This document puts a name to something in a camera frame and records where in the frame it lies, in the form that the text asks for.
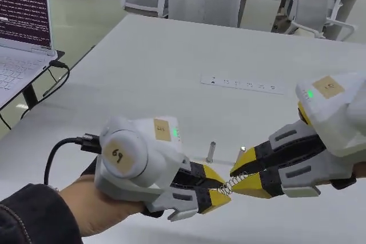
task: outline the white cabinet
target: white cabinet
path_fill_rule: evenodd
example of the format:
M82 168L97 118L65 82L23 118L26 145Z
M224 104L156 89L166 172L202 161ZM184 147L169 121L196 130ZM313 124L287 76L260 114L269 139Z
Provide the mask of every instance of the white cabinet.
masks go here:
M246 0L240 27L271 31L281 0Z

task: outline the paper label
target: paper label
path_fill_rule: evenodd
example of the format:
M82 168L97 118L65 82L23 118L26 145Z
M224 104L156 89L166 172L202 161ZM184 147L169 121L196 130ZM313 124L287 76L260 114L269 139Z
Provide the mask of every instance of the paper label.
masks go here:
M122 174L129 173L134 165L134 159L113 141L104 148L103 155Z
M331 77L324 77L313 83L313 86L326 98L330 99L343 93L344 88Z
M169 141L169 142L172 141L168 121L154 119L154 127L155 127L156 140Z

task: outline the human hand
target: human hand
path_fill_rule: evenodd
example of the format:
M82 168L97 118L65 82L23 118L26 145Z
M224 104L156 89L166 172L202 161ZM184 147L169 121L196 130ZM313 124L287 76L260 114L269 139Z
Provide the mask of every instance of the human hand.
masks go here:
M142 202L115 201L98 191L94 175L83 175L59 194L73 213L82 237L99 234L144 210Z

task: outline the screw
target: screw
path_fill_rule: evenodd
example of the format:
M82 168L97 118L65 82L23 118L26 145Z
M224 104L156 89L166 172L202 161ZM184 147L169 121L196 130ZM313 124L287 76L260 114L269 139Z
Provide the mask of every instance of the screw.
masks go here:
M213 153L215 151L215 147L216 147L216 142L211 142L210 144L210 149L208 150L208 156L206 157L206 162L207 163L212 163L213 162Z

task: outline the electrical cord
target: electrical cord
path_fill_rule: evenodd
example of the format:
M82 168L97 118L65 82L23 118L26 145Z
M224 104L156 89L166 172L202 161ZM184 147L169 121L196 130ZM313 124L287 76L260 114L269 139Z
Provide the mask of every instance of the electrical cord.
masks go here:
M40 101L38 101L38 103L36 105L42 103L43 101L45 101L46 99L48 99L51 95L53 95L56 91L58 91L67 82L67 80L70 77L70 73L71 73L70 68L65 63L60 62L60 61L53 60L53 61L50 61L50 66L56 67L56 68L66 69L67 70L66 78L65 78L65 80L56 89L54 89L51 93L49 93L47 96L43 97ZM26 113L28 113L28 111L30 111L29 108L26 109L23 112L23 114L21 115L21 120L24 118L24 116L26 115Z
M83 137L66 138L66 139L61 140L52 148L50 155L48 156L46 169L45 169L45 175L43 178L43 183L45 185L49 184L51 165L52 165L53 159L56 155L56 152L58 151L58 149L60 147L62 147L65 144L81 145L82 151L88 151L88 152L94 153L94 154L102 153L102 148L101 148L100 142L99 142L99 136L97 136L97 135L85 134L85 135L83 135Z
M55 80L55 82L57 82L57 80L56 80L55 76L53 75L53 73L51 72L51 70L50 69L47 69L47 71L50 73L50 75L53 78L53 80Z
M5 121L4 117L2 117L2 115L1 115L1 114L0 114L0 119L1 119L1 121L5 124L5 126L6 126L9 130L11 130L10 125Z

